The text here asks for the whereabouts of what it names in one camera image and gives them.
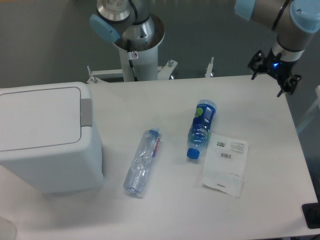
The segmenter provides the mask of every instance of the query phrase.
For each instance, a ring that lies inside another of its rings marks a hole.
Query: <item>blue plastic bottle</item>
[[[188,133],[188,151],[186,155],[190,159],[198,159],[200,152],[206,147],[211,135],[211,123],[217,111],[217,106],[213,101],[200,100],[196,106],[196,111],[192,125]]]
[[[128,193],[137,195],[144,191],[159,142],[159,128],[144,132],[123,184]]]

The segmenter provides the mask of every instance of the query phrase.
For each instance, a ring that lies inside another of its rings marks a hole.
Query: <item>blue bottle cap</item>
[[[189,148],[186,152],[186,156],[190,159],[198,159],[200,152],[197,149]]]

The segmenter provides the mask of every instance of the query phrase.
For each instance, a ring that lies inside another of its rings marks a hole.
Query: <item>white table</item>
[[[0,168],[0,216],[17,240],[250,240],[313,235],[301,205],[317,201],[295,126],[274,79],[260,75],[90,85],[103,142],[100,189],[43,195]],[[186,157],[200,99],[212,131],[249,141],[240,198],[202,186],[204,158]],[[123,183],[143,131],[162,133],[141,198]]]

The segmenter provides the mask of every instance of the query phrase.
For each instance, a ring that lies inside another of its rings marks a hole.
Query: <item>empty plastic bottle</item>
[[[159,142],[159,128],[151,128],[144,132],[123,184],[128,193],[137,195],[144,191]]]

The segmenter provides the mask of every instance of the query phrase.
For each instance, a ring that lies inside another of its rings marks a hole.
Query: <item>barcode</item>
[[[226,144],[222,141],[218,141],[217,145],[220,147],[224,147]]]
[[[231,154],[227,154],[227,153],[221,153],[221,157],[226,158],[226,159],[231,159]]]

